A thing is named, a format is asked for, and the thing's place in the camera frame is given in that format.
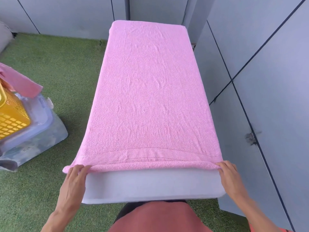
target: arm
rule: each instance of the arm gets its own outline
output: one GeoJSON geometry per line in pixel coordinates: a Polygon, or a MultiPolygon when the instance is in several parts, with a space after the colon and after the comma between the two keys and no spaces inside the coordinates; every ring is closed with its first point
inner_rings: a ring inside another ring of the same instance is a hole
{"type": "Polygon", "coordinates": [[[221,183],[226,193],[236,203],[240,210],[245,214],[248,221],[256,232],[280,232],[280,229],[259,209],[251,199],[242,183],[241,177],[237,172],[236,165],[230,161],[217,163],[221,183]]]}
{"type": "Polygon", "coordinates": [[[70,168],[60,188],[56,209],[49,216],[41,232],[63,232],[74,218],[85,194],[86,176],[90,167],[75,165],[70,168]]]}

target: person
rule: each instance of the person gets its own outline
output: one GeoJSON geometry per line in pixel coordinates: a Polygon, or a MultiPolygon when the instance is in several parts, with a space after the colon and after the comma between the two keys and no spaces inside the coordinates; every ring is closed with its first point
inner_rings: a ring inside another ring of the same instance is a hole
{"type": "MultiPolygon", "coordinates": [[[[229,161],[217,163],[221,183],[226,193],[243,211],[255,232],[280,232],[249,197],[236,165],[229,161]]],[[[91,166],[76,165],[70,168],[55,211],[49,216],[41,232],[63,232],[74,218],[85,193],[87,172],[91,166]]],[[[211,232],[184,200],[128,203],[120,211],[109,232],[118,231],[186,231],[211,232]]]]}

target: white bag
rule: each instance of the white bag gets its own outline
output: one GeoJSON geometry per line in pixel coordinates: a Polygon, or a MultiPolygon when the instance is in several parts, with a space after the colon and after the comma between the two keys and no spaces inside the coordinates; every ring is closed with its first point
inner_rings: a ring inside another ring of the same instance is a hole
{"type": "Polygon", "coordinates": [[[13,39],[13,35],[9,29],[9,27],[0,21],[0,53],[4,48],[9,44],[9,42],[13,39]]]}

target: plastic bin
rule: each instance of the plastic bin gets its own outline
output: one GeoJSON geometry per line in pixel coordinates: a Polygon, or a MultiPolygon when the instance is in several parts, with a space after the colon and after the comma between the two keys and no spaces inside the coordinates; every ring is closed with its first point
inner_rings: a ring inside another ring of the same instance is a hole
{"type": "Polygon", "coordinates": [[[29,124],[30,118],[19,98],[0,83],[0,140],[29,124]]]}
{"type": "Polygon", "coordinates": [[[33,99],[19,97],[32,122],[23,130],[0,140],[0,169],[8,171],[17,171],[20,165],[68,136],[63,122],[41,94],[33,99]]]}

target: hand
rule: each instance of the hand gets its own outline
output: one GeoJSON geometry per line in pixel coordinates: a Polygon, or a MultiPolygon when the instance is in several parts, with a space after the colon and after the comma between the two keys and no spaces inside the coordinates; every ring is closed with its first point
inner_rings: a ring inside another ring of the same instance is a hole
{"type": "Polygon", "coordinates": [[[237,203],[239,200],[249,199],[249,195],[239,173],[237,172],[237,167],[230,161],[224,160],[216,165],[220,166],[219,169],[221,183],[225,189],[225,192],[237,203]]]}
{"type": "Polygon", "coordinates": [[[70,168],[60,188],[55,212],[75,215],[85,194],[85,182],[90,165],[70,168]]]}

